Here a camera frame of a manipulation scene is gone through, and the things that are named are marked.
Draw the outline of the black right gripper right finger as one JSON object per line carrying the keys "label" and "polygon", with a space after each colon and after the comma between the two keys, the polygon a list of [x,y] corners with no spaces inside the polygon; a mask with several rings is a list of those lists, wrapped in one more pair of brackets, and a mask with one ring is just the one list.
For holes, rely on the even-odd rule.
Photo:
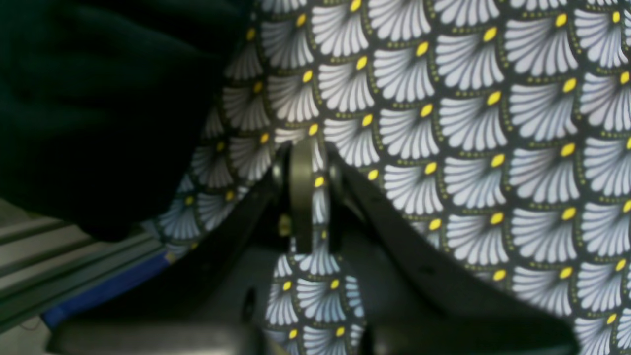
{"label": "black right gripper right finger", "polygon": [[550,313],[482,281],[424,240],[335,148],[333,251],[357,278],[366,329],[360,355],[576,355]]}

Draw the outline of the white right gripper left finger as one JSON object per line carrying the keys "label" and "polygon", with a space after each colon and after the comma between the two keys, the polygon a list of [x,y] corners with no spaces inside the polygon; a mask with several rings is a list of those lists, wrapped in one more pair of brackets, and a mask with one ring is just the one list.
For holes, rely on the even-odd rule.
{"label": "white right gripper left finger", "polygon": [[130,292],[64,321],[52,355],[283,355],[256,317],[282,254],[313,251],[313,142],[270,170],[198,247]]}

